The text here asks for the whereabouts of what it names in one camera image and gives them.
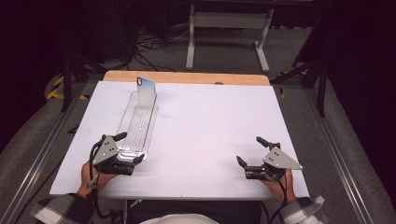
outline plaid sleeve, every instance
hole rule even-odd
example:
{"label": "plaid sleeve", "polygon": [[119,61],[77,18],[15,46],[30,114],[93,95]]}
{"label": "plaid sleeve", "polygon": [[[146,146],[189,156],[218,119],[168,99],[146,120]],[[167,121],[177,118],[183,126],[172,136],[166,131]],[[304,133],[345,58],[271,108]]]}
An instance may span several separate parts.
{"label": "plaid sleeve", "polygon": [[320,196],[300,198],[280,210],[282,223],[286,224],[324,224],[330,220],[320,211],[324,199]]}
{"label": "plaid sleeve", "polygon": [[46,224],[88,223],[93,206],[77,194],[65,194],[40,201],[31,215]]}

